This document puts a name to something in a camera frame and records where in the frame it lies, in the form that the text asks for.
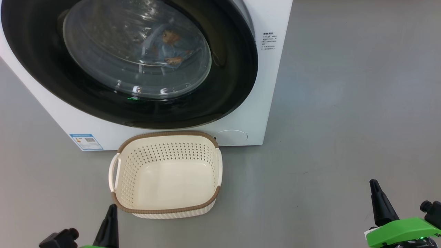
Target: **washing machine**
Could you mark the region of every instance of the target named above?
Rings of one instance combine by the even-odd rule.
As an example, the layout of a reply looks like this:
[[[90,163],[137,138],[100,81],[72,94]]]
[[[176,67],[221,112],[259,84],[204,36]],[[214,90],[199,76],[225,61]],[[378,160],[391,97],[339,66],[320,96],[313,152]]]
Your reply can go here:
[[[292,0],[1,0],[0,56],[84,151],[263,144]]]

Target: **gray floor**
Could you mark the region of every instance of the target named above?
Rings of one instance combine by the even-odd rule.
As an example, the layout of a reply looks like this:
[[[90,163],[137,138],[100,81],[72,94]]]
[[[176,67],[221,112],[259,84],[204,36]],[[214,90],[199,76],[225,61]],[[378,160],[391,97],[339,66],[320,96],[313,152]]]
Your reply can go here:
[[[367,247],[368,181],[401,218],[441,200],[441,2],[295,1],[261,147],[222,148],[206,215],[119,212],[122,248]],[[112,200],[113,152],[81,152],[0,65],[0,240],[37,247],[75,227],[90,244]]]

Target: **white basket handle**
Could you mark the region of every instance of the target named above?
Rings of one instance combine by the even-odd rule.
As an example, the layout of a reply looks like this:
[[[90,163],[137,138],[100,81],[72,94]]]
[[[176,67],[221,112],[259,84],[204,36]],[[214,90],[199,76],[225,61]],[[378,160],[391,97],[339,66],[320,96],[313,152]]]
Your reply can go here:
[[[118,184],[118,177],[120,175],[120,164],[121,164],[121,159],[119,158],[120,153],[117,153],[113,158],[112,161],[110,162],[110,167],[109,167],[109,188],[111,192],[115,192],[115,188]],[[116,183],[113,183],[113,172],[115,170],[115,164],[116,161],[118,160],[118,169],[116,171]]]

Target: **blue and white sticker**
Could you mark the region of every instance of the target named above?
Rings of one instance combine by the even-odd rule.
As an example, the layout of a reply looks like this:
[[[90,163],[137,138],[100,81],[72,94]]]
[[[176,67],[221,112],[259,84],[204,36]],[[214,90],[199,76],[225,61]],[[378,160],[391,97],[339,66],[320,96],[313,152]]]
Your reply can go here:
[[[103,150],[97,139],[91,134],[70,134],[81,150]]]

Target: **empty plastic basket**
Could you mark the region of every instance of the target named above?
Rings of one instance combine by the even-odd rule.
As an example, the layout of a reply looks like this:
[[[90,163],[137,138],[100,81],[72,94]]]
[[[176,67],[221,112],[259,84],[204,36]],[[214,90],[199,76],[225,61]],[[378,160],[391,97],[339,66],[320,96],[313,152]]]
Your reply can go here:
[[[135,136],[122,144],[109,168],[113,201],[141,218],[205,214],[213,207],[221,182],[221,151],[203,132]]]

